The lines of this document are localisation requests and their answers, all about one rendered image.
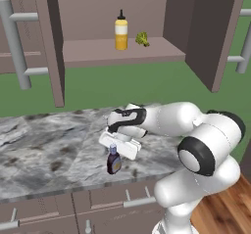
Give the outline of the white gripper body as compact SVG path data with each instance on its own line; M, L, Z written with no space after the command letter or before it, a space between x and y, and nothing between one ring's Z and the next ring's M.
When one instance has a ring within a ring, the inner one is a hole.
M131 137L121 133L110 133L107 130L99 137L99 143L106 148L109 148L112 144L116 144L117 152L132 161L135 160L141 149L141 144Z

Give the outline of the dark purple condiment bottle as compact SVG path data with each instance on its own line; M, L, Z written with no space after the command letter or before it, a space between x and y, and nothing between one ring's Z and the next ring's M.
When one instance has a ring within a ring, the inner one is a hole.
M107 160L107 172L109 174L117 173L122 167L121 156L117 151L117 145L111 144L109 148L110 154Z

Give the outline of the brown base cabinet door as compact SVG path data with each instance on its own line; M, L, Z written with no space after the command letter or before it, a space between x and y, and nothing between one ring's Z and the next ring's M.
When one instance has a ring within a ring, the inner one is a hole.
M91 222L92 234L151 234L163 217L157 205L135 208L114 208L77 215L80 234L85 234L86 220Z

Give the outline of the yellow mustard bottle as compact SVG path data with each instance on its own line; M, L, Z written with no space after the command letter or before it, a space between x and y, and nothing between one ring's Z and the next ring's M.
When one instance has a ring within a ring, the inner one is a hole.
M115 21L115 48L117 50L127 49L127 20L123 11L120 11L119 16Z

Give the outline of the brown open cabinet door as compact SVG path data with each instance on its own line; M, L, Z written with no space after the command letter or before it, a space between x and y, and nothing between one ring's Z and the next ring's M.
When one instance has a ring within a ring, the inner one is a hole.
M243 0L195 0L185 61L218 92Z
M15 13L37 13L37 22L17 22L26 65L47 67L54 103L65 105L65 64L63 32L58 0L11 0ZM0 17L0 74L16 74Z

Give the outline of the brown drawer front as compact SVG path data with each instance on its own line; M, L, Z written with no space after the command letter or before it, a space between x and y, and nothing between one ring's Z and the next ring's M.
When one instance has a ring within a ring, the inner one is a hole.
M125 208L123 203L127 199L139 200L153 195L156 179L150 179L127 184L116 184L93 190L73 193L76 215L88 215L105 211L144 211L163 214L162 208L157 204Z
M71 194L0 204L0 224L11 220L13 209L20 226L0 234L78 234Z

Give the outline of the green broccoli piece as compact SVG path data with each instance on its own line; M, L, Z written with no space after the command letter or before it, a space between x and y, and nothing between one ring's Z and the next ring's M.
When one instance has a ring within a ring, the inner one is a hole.
M144 47L149 46L147 33L145 31L139 32L135 37L135 42L139 45L143 45Z

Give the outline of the brown wall cabinet shelf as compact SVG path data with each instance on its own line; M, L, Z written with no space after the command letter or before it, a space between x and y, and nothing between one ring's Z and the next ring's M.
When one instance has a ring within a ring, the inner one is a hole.
M58 0L68 68L182 61L164 36L167 0Z

